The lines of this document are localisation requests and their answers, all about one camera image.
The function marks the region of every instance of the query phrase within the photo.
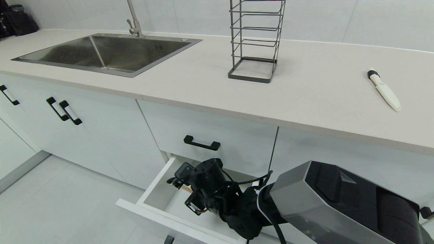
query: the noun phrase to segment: white tile wall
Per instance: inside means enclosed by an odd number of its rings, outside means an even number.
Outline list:
[[[343,41],[434,52],[434,0],[359,0]]]
[[[229,0],[132,1],[144,31],[230,35]],[[128,30],[131,18],[125,0],[8,2],[23,4],[42,29]],[[254,4],[265,9],[276,2]],[[287,0],[282,38],[434,52],[434,0]]]
[[[286,6],[282,38],[342,42],[356,0],[292,0]]]

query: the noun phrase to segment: metal wire rack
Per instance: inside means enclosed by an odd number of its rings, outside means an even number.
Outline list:
[[[252,10],[244,10],[248,6],[248,2],[280,2],[279,8],[275,11],[252,11]],[[247,80],[253,82],[262,82],[262,83],[270,83],[272,76],[274,74],[274,70],[276,69],[277,64],[277,56],[279,54],[279,45],[280,45],[280,37],[282,33],[282,23],[283,23],[283,15],[285,13],[285,4],[286,0],[230,0],[230,29],[231,29],[231,43],[232,43],[232,69],[228,73],[228,77],[231,79],[240,79]],[[255,16],[268,16],[273,18],[278,18],[278,22],[275,26],[244,26],[243,18],[254,18]],[[276,32],[275,38],[273,39],[260,39],[260,38],[244,38],[243,30],[248,30],[250,32]],[[244,56],[243,55],[243,45],[249,46],[261,46],[274,49],[274,54],[272,58],[261,58],[261,57],[252,57],[252,56]],[[249,75],[241,75],[236,74],[237,68],[244,61],[254,61],[254,62],[263,62],[268,63],[268,67],[270,68],[269,77],[255,77]]]

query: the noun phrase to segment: knife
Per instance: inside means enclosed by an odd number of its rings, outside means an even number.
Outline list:
[[[381,94],[384,100],[393,108],[393,110],[399,112],[401,110],[401,103],[399,102],[398,97],[396,97],[395,93],[393,93],[392,89],[390,89],[388,85],[384,84],[381,81],[380,75],[374,68],[369,68],[368,78],[374,83],[377,91]]]

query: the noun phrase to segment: sink basin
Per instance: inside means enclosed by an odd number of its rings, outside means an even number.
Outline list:
[[[134,77],[200,41],[99,33],[12,60]]]

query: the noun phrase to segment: white countertop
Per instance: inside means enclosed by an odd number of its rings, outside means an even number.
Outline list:
[[[41,30],[2,40],[0,73],[434,155],[434,53],[282,41],[270,84],[229,79],[230,38],[220,36],[151,33],[203,41],[135,78],[10,61],[95,33],[107,31]],[[399,113],[367,78],[369,67],[400,99]]]

